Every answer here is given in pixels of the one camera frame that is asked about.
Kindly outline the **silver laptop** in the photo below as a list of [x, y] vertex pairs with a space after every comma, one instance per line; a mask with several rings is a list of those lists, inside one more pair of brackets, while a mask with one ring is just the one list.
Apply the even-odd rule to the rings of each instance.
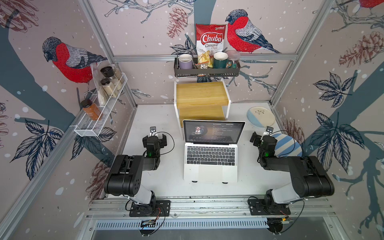
[[184, 180], [188, 182], [238, 181], [238, 142], [244, 121], [183, 120]]

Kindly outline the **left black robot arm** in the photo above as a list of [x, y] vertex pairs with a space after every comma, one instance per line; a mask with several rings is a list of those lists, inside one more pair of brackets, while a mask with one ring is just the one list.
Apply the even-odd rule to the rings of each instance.
[[160, 150], [167, 146], [163, 135], [143, 138], [146, 152], [143, 155], [117, 155], [104, 182], [104, 192], [112, 196], [123, 196], [132, 203], [125, 207], [130, 217], [168, 217], [170, 201], [156, 199], [155, 193], [141, 186], [144, 171], [155, 171], [160, 165]]

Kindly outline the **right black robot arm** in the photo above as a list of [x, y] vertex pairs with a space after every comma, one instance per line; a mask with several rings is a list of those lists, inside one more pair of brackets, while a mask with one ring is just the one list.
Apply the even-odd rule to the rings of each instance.
[[289, 215], [288, 205], [305, 198], [332, 196], [335, 187], [320, 161], [315, 156], [277, 157], [275, 147], [278, 140], [268, 135], [253, 133], [250, 142], [258, 147], [258, 163], [267, 171], [288, 172], [291, 182], [266, 192], [263, 200], [250, 202], [251, 214]]

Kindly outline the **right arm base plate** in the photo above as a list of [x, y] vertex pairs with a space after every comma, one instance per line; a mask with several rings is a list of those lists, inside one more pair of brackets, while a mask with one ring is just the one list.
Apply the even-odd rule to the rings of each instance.
[[268, 205], [265, 203], [265, 200], [262, 199], [251, 197], [247, 200], [247, 204], [252, 216], [289, 216], [291, 214], [288, 205], [280, 205], [275, 203]]

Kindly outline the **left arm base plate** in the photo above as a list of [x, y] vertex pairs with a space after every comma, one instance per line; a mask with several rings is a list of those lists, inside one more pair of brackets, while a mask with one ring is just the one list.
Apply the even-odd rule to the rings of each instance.
[[168, 217], [170, 215], [171, 201], [156, 200], [149, 205], [131, 204], [128, 210], [130, 217]]

